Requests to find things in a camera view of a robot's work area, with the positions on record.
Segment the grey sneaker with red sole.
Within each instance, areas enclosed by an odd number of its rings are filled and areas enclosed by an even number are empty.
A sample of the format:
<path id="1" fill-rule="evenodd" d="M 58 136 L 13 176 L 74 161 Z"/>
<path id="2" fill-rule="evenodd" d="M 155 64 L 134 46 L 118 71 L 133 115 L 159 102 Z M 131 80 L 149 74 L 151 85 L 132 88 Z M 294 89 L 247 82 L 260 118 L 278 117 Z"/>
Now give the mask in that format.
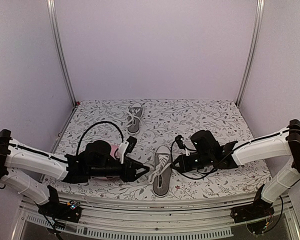
<path id="1" fill-rule="evenodd" d="M 129 107 L 126 122 L 128 133 L 135 135 L 140 131 L 143 112 L 143 106 L 139 102 L 136 102 Z"/>

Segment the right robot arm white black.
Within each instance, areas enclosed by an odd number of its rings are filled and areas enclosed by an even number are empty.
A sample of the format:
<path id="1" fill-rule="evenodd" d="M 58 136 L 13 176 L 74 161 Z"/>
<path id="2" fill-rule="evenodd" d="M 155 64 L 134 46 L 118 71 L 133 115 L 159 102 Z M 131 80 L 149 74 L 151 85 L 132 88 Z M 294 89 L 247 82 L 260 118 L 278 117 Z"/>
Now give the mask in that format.
<path id="1" fill-rule="evenodd" d="M 185 174 L 211 167 L 205 175 L 219 170 L 232 170 L 250 163 L 283 160 L 286 163 L 267 183 L 262 184 L 246 205 L 233 207 L 230 216 L 235 223 L 248 222 L 274 214 L 273 203 L 300 181 L 300 120 L 292 119 L 288 126 L 273 133 L 246 141 L 231 141 L 221 145 L 208 130 L 199 130 L 190 137 L 194 151 L 183 143 L 181 135 L 175 143 L 186 153 L 172 161 L 172 168 Z"/>

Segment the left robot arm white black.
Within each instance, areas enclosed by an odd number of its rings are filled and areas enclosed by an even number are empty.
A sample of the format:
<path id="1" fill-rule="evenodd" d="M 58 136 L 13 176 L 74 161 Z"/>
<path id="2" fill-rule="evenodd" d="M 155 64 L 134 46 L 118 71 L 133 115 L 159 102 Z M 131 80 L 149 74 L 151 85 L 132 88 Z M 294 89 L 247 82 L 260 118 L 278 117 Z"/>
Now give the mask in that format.
<path id="1" fill-rule="evenodd" d="M 90 178 L 135 182 L 150 171 L 148 166 L 127 156 L 136 143 L 132 136 L 118 147 L 96 140 L 76 155 L 61 155 L 22 144 L 12 138 L 10 130 L 3 129 L 0 131 L 0 183 L 30 198 L 41 215 L 78 223 L 82 214 L 78 201 L 60 202 L 54 187 L 43 185 L 27 173 L 42 174 L 68 184 L 87 183 Z"/>

